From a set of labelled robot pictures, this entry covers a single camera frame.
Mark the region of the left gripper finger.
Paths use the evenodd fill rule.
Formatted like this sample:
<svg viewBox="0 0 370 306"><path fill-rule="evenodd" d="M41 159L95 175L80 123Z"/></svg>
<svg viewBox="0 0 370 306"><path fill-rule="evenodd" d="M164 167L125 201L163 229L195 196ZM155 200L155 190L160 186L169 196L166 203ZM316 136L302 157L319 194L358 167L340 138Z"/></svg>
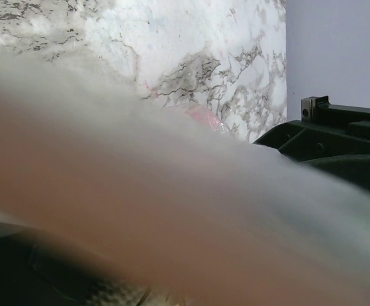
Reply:
<svg viewBox="0 0 370 306"><path fill-rule="evenodd" d="M0 305L143 305L144 288L98 278L0 225Z"/></svg>

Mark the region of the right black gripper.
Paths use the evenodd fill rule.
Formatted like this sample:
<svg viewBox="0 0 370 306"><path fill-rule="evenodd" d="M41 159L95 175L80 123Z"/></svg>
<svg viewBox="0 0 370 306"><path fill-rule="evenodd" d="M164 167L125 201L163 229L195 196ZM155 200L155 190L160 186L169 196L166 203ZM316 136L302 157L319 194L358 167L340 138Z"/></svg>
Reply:
<svg viewBox="0 0 370 306"><path fill-rule="evenodd" d="M328 96L304 98L300 120L272 128L256 144L370 192L370 108L333 105Z"/></svg>

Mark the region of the clear zip top bag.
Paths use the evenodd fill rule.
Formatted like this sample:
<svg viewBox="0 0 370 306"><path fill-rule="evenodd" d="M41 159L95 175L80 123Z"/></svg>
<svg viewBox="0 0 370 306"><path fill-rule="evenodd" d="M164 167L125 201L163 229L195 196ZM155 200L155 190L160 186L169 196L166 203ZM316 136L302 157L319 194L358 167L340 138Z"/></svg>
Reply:
<svg viewBox="0 0 370 306"><path fill-rule="evenodd" d="M8 54L0 211L104 274L202 305L370 305L370 194Z"/></svg>

